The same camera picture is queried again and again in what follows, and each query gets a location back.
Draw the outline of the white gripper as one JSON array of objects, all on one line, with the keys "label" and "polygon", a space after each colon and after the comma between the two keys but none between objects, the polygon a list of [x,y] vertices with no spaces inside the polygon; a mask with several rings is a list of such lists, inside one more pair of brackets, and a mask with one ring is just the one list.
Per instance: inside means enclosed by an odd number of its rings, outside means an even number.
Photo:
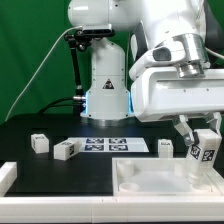
[{"label": "white gripper", "polygon": [[149,68],[131,86],[135,116],[141,122],[171,119],[186,146],[194,144],[188,116],[206,114],[218,133],[224,111],[224,69],[209,69],[202,78],[180,78],[175,68]]}]

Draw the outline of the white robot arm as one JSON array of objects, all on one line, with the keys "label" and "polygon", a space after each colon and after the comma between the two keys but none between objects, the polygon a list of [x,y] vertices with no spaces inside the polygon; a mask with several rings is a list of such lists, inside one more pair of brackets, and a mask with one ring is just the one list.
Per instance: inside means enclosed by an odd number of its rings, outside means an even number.
[{"label": "white robot arm", "polygon": [[221,137],[224,69],[213,69],[209,56],[223,38],[207,0],[71,0],[68,18],[81,38],[131,33],[129,76],[140,121],[170,119],[193,145],[202,137],[187,120],[202,116],[206,133]]}]

